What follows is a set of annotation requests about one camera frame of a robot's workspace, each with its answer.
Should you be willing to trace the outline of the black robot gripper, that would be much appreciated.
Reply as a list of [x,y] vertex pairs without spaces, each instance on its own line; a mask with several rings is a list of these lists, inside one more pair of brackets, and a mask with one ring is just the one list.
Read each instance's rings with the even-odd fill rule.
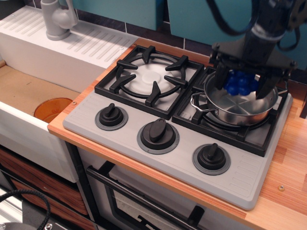
[[288,78],[297,62],[276,49],[284,33],[269,33],[253,26],[244,37],[230,42],[216,42],[210,62],[216,69],[215,87],[221,90],[230,70],[259,75],[256,99],[265,98],[283,78]]

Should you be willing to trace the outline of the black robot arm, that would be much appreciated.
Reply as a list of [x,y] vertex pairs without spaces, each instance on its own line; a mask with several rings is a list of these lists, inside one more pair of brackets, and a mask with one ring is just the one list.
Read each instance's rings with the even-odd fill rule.
[[241,31],[234,30],[222,17],[217,4],[209,0],[213,17],[225,33],[242,38],[216,42],[210,63],[215,71],[215,87],[221,90],[230,70],[260,76],[256,98],[262,99],[282,80],[289,79],[297,62],[281,53],[293,50],[300,40],[300,25],[307,22],[305,0],[253,0],[251,18]]

